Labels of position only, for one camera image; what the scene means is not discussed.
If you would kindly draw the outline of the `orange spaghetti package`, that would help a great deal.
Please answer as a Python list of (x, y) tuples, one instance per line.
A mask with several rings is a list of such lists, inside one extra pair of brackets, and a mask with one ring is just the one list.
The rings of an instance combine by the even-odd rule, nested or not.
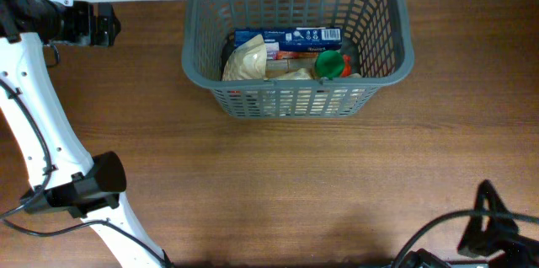
[[(350, 57), (343, 56), (346, 68), (339, 78), (352, 75)], [(273, 60), (266, 63), (265, 76), (278, 80), (313, 80), (318, 79), (314, 73), (314, 64), (317, 58)]]

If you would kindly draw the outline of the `green lid spice jar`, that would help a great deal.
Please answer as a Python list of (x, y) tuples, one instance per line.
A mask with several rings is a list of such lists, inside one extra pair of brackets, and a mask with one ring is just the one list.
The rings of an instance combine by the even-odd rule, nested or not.
[(338, 51), (324, 51), (315, 61), (314, 73), (318, 78), (338, 78), (345, 68), (344, 57)]

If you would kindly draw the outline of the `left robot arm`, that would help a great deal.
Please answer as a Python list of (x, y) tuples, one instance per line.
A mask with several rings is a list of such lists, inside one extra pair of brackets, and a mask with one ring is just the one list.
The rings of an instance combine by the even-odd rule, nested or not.
[(110, 47), (120, 21), (108, 3), (1, 0), (1, 110), (24, 156), (29, 190), (19, 212), (67, 212), (91, 228), (124, 267), (169, 267), (126, 196), (113, 152), (90, 154), (75, 135), (49, 76), (43, 50)]

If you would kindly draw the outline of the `grey plastic basket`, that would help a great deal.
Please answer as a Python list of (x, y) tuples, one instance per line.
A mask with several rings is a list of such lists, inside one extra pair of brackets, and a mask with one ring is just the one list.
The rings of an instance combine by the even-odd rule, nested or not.
[[(222, 81), (237, 29), (340, 28), (342, 53), (352, 76), (314, 80)], [(182, 65), (186, 76), (210, 90), (225, 112), (248, 113), (247, 96), (282, 88), (368, 88), (403, 80), (413, 69), (414, 49), (405, 0), (187, 0)]]

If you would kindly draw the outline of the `blue tea box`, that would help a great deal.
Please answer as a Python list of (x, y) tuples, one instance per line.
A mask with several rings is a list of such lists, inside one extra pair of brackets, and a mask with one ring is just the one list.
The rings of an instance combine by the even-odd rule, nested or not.
[(338, 51), (343, 44), (340, 28), (237, 29), (234, 45), (239, 47), (261, 35), (269, 60), (297, 59), (299, 53)]

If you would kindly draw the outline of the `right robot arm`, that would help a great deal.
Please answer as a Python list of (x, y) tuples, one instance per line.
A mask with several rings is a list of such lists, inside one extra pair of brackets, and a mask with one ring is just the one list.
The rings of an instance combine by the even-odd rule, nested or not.
[(510, 212), (489, 180), (479, 186), (472, 209), (449, 212), (424, 225), (401, 248), (393, 267), (448, 267), (450, 264), (425, 249), (412, 247), (432, 228), (459, 217), (468, 217), (457, 253), (486, 258), (490, 267), (538, 267), (538, 242), (520, 235), (517, 222), (538, 224), (538, 218)]

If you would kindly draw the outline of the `beige powder bag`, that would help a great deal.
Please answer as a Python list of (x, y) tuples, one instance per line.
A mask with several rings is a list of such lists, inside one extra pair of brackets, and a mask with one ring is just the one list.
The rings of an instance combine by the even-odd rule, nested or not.
[(266, 89), (247, 96), (248, 113), (257, 117), (341, 117), (354, 114), (374, 93), (372, 88)]

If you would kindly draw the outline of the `beige food pouch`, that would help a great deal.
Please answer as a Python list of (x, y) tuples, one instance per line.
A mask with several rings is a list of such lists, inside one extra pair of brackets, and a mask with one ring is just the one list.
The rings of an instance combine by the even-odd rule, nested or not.
[(263, 79), (266, 74), (267, 49), (262, 35), (256, 35), (237, 47), (229, 56), (222, 81)]

